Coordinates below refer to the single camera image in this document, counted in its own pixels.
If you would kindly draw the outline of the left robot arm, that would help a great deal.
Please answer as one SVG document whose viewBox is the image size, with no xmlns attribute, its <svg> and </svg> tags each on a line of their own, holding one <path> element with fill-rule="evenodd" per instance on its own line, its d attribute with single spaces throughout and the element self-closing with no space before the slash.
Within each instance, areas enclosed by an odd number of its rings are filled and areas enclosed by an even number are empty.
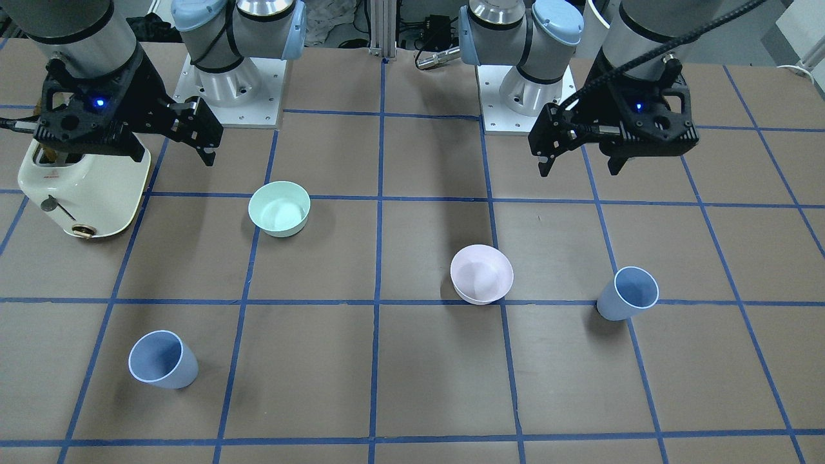
<svg viewBox="0 0 825 464">
<path fill-rule="evenodd" d="M 719 1 L 621 1 L 583 87 L 529 108 L 541 176 L 557 158 L 596 143 L 612 175 L 635 158 L 680 157 L 699 143 L 679 52 L 754 3 L 721 13 Z M 566 1 L 469 1 L 458 15 L 461 59 L 513 67 L 553 86 L 581 43 L 583 15 Z"/>
</svg>

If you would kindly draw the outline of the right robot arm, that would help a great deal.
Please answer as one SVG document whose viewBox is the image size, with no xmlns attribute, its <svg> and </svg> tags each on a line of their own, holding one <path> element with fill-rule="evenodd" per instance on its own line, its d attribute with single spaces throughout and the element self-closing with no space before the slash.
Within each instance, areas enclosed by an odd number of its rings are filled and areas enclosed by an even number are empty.
<svg viewBox="0 0 825 464">
<path fill-rule="evenodd" d="M 220 76 L 236 77 L 252 58 L 294 61 L 306 40 L 302 1 L 174 1 L 174 27 L 201 79 L 176 102 L 129 21 L 112 1 L 3 1 L 2 9 L 47 56 L 39 115 L 3 118 L 48 149 L 140 162 L 138 134 L 191 146 L 212 166 L 223 126 L 213 112 L 229 97 Z"/>
</svg>

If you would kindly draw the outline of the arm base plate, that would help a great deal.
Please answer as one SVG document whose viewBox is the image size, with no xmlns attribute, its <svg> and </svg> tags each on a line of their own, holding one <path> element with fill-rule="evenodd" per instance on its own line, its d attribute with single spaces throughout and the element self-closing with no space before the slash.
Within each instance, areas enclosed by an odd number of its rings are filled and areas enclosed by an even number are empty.
<svg viewBox="0 0 825 464">
<path fill-rule="evenodd" d="M 276 130 L 280 126 L 287 72 L 291 62 L 245 58 L 224 73 L 206 73 L 184 59 L 173 92 L 177 102 L 199 96 L 225 128 Z"/>
<path fill-rule="evenodd" d="M 545 104 L 561 103 L 576 89 L 569 66 L 559 81 L 549 84 L 528 80 L 516 66 L 478 66 L 476 75 L 487 135 L 526 136 Z"/>
</svg>

